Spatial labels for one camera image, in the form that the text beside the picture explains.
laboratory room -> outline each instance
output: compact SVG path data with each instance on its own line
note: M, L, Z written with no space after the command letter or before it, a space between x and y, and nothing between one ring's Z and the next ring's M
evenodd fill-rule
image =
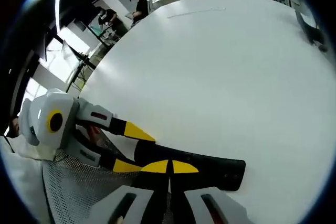
M2 6L1 223L334 218L325 0Z

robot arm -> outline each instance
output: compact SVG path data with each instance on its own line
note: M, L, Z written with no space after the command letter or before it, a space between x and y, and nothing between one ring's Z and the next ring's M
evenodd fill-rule
M65 148L76 125L95 125L114 135L155 142L155 139L133 123L117 119L99 105L92 105L83 98L75 99L60 90L24 101L19 117L20 132L31 145Z

yellow stripe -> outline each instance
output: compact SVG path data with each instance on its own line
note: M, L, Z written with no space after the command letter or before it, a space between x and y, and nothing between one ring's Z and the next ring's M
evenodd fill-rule
M126 122L124 136L155 142L155 139L131 122Z
M140 166L132 165L121 161L119 159L115 160L113 171L115 173L131 173L131 172L138 172L142 169Z
M142 172L149 172L149 173L166 173L167 170L168 160L158 161L146 165L142 168Z
M197 168L191 164L173 160L174 173L198 173Z

white tabletop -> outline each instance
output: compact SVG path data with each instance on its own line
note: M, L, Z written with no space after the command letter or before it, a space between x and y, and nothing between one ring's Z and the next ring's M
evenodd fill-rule
M327 180L335 84L292 8L271 0L182 0L130 30L81 96L160 145L245 160L242 185L228 194L253 222L276 224L299 222ZM134 148L134 140L109 136L123 151Z

